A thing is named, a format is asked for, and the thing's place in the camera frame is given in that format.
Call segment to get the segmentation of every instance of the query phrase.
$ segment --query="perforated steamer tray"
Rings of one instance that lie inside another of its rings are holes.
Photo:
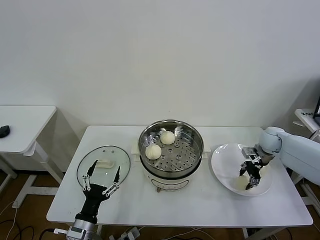
[[[165,145],[160,136],[164,131],[175,135],[173,144]],[[156,160],[146,157],[146,148],[156,144],[162,154]],[[180,179],[192,174],[200,165],[204,142],[191,125],[177,120],[157,121],[140,135],[138,149],[142,165],[153,175],[163,179]]]

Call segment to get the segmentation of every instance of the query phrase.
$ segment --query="metal frame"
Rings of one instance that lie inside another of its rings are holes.
[[[3,154],[1,154],[1,157],[4,158],[4,160],[6,160],[6,157]],[[16,179],[18,175],[1,159],[0,159],[0,169],[2,169],[7,174],[6,178],[0,185],[0,193],[1,193],[5,189],[6,185],[9,183],[10,179]]]
[[[294,185],[296,185],[298,182],[300,182],[300,180],[303,179],[302,176],[300,176],[299,174],[297,174],[296,172],[292,173],[291,176],[292,182]],[[310,188],[310,186],[308,184],[301,184],[300,185],[302,190],[304,191],[304,193],[307,196],[303,196],[301,197],[304,204],[307,205],[312,205],[314,207],[314,209],[316,210],[316,212],[318,213],[318,215],[320,216],[320,201],[317,199],[316,195],[314,194],[314,192],[312,191],[312,189]],[[285,227],[267,227],[267,228],[263,228],[259,231],[257,231],[255,234],[248,236],[248,232],[247,232],[247,228],[243,227],[242,231],[243,231],[243,236],[244,239],[246,240],[262,240],[262,239],[266,239],[267,237],[270,237],[273,234],[276,234],[280,231],[282,231],[283,229],[285,229]]]
[[[24,156],[33,156],[35,155],[35,159],[39,161],[42,167],[47,170],[51,176],[60,184],[64,177],[63,172],[58,168],[58,166],[48,157],[48,154],[45,150],[40,146],[40,144],[35,141],[34,144],[27,150]],[[50,195],[55,196],[58,187],[38,187],[32,186],[34,181],[36,180],[36,175],[30,175],[23,185],[21,191],[15,199],[15,202],[12,204],[14,209],[20,208],[24,199],[27,195]]]

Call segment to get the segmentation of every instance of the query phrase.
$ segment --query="wire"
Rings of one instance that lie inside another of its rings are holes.
[[[16,216],[17,216],[17,209],[15,208],[15,214],[14,214],[14,218],[13,218],[13,224],[12,227],[10,228],[8,235],[6,236],[5,240],[8,240],[9,234],[11,233],[11,230],[14,228],[15,226],[15,222],[16,222]]]
[[[13,219],[9,219],[9,220],[4,220],[4,221],[2,221],[2,222],[0,222],[0,224],[4,224],[4,223],[6,223],[6,222],[13,222],[14,220]],[[18,225],[18,223],[17,222],[15,222],[14,223],[15,225],[16,225],[16,227],[18,228],[18,230],[19,230],[19,240],[21,240],[21,230],[20,230],[20,227],[19,227],[19,225]]]
[[[318,132],[318,131],[319,131],[319,129],[315,130],[315,131],[310,135],[309,139],[311,139],[311,138],[316,134],[316,132]]]
[[[187,231],[185,233],[177,234],[177,235],[174,235],[174,236],[171,236],[171,237],[168,237],[168,238],[164,238],[164,239],[161,239],[161,240],[170,240],[170,239],[173,239],[173,238],[178,237],[178,236],[182,236],[182,235],[185,235],[185,234],[192,233],[192,232],[194,232],[195,230],[198,230],[198,229],[201,229],[201,228],[194,228],[191,231]]]
[[[315,226],[315,228],[318,230],[318,232],[320,233],[320,229],[313,223],[313,226]]]
[[[133,228],[132,226],[128,227],[124,232],[126,233],[130,228]]]
[[[25,228],[19,230],[19,233],[18,233],[17,235],[15,235],[15,237],[14,237],[12,240],[15,240],[15,239],[18,237],[18,235],[21,236],[21,233],[22,233],[24,230],[29,229],[29,228],[32,229],[32,237],[31,237],[31,240],[33,240],[33,239],[34,239],[34,236],[35,236],[35,229],[34,229],[33,226],[26,226]]]
[[[191,237],[191,238],[180,238],[180,237],[175,237],[175,239],[178,239],[178,240],[193,240],[193,239],[197,239],[197,240],[203,240],[202,238],[200,237]]]
[[[292,234],[291,234],[289,228],[286,228],[286,229],[288,230],[288,232],[289,232],[289,234],[290,234],[290,239],[291,239],[291,240],[294,240],[294,238],[292,237]]]
[[[203,230],[200,230],[200,228],[194,228],[194,227],[193,227],[193,229],[196,230],[196,231],[202,232],[202,233],[204,233],[205,235],[207,235],[209,238],[211,238],[212,240],[215,240],[212,236],[210,236],[210,234],[206,233],[206,232],[203,231]]]
[[[9,207],[10,204],[13,204],[15,201],[10,202],[1,212],[0,215]]]
[[[47,228],[47,229],[43,230],[42,233],[41,233],[40,236],[39,236],[39,240],[42,240],[42,237],[43,237],[43,235],[44,235],[46,232],[53,233],[54,231],[55,231],[54,228]]]

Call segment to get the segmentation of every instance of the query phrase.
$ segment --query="small white table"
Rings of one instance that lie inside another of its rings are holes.
[[[37,137],[47,125],[51,117],[56,112],[55,106],[0,106],[0,126],[9,125],[10,134],[0,138],[0,154],[6,159],[4,154],[23,154],[24,156],[38,155],[41,165],[46,169],[58,182],[61,183],[64,174],[57,165],[48,157],[37,142]],[[0,160],[0,168],[8,176],[0,187],[0,190],[8,183],[10,178],[16,178],[10,167]],[[36,175],[31,175],[25,182],[19,195],[17,196],[13,208],[19,208],[28,194],[35,195],[55,195],[57,187],[34,187],[33,182]]]
[[[300,121],[294,121],[293,123],[301,127],[307,127],[311,133],[320,129],[320,126],[314,120],[314,109],[297,109],[294,114],[298,117]]]

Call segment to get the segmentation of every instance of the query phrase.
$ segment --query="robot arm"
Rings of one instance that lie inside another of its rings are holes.
[[[120,182],[120,166],[115,174],[113,184],[110,187],[90,183],[90,177],[95,170],[96,160],[91,167],[89,167],[87,174],[82,176],[83,188],[82,192],[85,195],[85,202],[77,215],[75,215],[75,221],[69,230],[58,229],[54,230],[55,234],[65,234],[67,240],[92,240],[99,239],[99,236],[95,235],[94,227],[97,224],[97,215],[100,204],[108,200],[110,196],[119,189]]]
[[[246,159],[241,165],[240,175],[248,172],[250,176],[246,189],[260,182],[260,169],[275,156],[281,162],[309,181],[320,185],[320,143],[302,136],[291,135],[278,127],[268,127],[254,147],[244,147],[242,154]]]

